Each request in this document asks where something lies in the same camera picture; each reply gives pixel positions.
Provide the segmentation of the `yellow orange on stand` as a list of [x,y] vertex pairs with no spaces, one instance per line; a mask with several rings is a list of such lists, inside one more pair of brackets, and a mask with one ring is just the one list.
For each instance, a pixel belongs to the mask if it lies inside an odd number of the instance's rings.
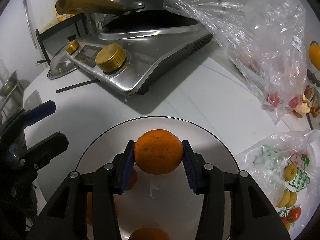
[[320,70],[320,45],[316,41],[311,41],[308,54],[312,65]]

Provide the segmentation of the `steel lid on counter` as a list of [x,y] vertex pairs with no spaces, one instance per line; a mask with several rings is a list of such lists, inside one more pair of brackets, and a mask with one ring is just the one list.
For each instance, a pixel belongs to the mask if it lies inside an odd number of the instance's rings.
[[47,77],[50,80],[58,79],[75,71],[76,69],[78,69],[78,67],[67,58],[65,45],[53,56],[49,65]]

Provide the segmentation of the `black chopstick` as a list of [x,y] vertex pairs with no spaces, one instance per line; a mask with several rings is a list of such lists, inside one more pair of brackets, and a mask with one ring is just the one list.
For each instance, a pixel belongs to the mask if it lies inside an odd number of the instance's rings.
[[90,84],[93,84],[93,83],[97,83],[97,82],[99,82],[98,79],[77,83],[77,84],[74,84],[74,85],[71,85],[71,86],[67,86],[67,87],[64,87],[64,88],[57,89],[56,90],[56,94],[59,94],[59,93],[62,93],[62,92],[66,92],[68,90],[75,89],[75,88],[78,88],[78,87],[82,87],[82,86],[90,85]]

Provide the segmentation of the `yellow longan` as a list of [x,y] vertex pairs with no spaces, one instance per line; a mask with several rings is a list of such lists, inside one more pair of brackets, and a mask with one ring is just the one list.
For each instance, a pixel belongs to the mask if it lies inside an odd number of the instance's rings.
[[287,167],[285,167],[285,181],[292,181],[296,174],[297,174],[298,168],[295,164],[289,164]]
[[285,205],[285,207],[292,207],[297,201],[297,193],[290,191],[290,198],[288,203]]
[[278,208],[285,207],[288,204],[288,202],[290,201],[290,197],[291,197],[290,191],[289,190],[285,190],[281,200],[277,204],[277,207]]

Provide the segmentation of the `yellow longan right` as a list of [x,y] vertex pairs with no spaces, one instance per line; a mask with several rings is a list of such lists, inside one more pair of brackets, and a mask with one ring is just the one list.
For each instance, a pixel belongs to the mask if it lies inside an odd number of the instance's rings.
[[292,207],[297,201],[297,193],[290,191],[290,198],[288,203],[285,205],[285,207]]

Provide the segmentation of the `red cherry tomato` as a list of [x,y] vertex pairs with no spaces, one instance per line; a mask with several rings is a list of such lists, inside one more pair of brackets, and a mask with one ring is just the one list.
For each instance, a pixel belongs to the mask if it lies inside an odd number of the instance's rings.
[[291,228],[291,223],[287,220],[286,217],[281,217],[281,221],[285,225],[285,228],[287,229],[287,231],[289,231]]
[[132,172],[131,172],[131,177],[129,179],[128,186],[126,188],[126,191],[131,190],[135,186],[135,184],[137,182],[137,177],[138,177],[137,171],[135,168],[133,168]]
[[287,220],[289,223],[294,223],[296,222],[302,214],[302,209],[301,207],[295,207],[291,209],[287,215]]

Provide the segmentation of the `steel induction cooker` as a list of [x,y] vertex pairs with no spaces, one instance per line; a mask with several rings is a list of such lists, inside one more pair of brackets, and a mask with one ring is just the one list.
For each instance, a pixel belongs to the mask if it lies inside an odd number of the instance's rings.
[[[79,47],[67,54],[67,58],[122,95],[144,94],[164,73],[211,41],[212,35],[200,22],[190,18],[183,21],[178,27],[117,33],[103,28],[78,39]],[[103,48],[114,43],[125,53],[125,62],[117,70],[106,73],[95,58]]]

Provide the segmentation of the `orange peel pile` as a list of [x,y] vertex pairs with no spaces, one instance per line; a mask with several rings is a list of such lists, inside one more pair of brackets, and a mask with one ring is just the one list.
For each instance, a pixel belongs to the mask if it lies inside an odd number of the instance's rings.
[[299,118],[303,114],[311,114],[313,118],[319,117],[319,92],[313,86],[306,86],[302,103],[295,108],[293,113]]

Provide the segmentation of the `yellow longan left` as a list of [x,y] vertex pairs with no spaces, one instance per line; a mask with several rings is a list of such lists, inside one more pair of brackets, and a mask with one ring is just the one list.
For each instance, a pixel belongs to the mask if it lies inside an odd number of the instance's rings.
[[281,200],[277,204],[277,207],[278,208],[285,207],[288,204],[288,202],[290,201],[290,197],[291,197],[290,191],[289,190],[285,190]]

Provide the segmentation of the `clear plastic bag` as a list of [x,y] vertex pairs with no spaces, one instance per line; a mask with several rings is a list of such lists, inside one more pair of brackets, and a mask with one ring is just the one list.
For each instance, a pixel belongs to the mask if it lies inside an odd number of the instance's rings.
[[300,0],[164,0],[163,7],[213,35],[274,123],[302,103],[307,69]]

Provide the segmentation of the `yellow longan top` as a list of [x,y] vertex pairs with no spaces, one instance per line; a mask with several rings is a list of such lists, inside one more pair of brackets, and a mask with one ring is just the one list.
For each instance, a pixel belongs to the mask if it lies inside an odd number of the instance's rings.
[[297,174],[298,168],[295,164],[289,164],[287,167],[285,167],[285,181],[292,181],[296,174]]

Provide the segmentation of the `dark grapes in tray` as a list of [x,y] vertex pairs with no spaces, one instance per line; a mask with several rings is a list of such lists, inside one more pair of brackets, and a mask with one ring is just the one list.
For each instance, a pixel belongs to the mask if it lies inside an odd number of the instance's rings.
[[316,73],[319,73],[319,71],[317,72],[312,72],[310,69],[307,69],[307,77],[308,77],[308,80],[314,84],[317,88],[320,87],[320,80],[319,78],[317,77]]

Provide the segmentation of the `white printed plastic bag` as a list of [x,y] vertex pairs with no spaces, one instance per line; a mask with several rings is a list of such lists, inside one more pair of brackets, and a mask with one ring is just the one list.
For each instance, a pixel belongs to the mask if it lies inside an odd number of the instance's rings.
[[[235,157],[268,197],[280,217],[301,207],[300,218],[291,223],[289,234],[296,239],[319,207],[319,130],[273,134]],[[297,174],[285,181],[285,167],[295,164]],[[277,207],[285,190],[297,193],[292,207]]]

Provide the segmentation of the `orange tangerine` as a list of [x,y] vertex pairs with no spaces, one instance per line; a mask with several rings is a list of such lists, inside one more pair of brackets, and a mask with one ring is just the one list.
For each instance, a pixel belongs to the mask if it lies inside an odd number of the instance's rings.
[[162,229],[140,228],[130,235],[129,240],[171,240],[171,238]]
[[135,143],[135,162],[144,172],[170,174],[181,163],[183,146],[171,132],[153,129],[141,135]]

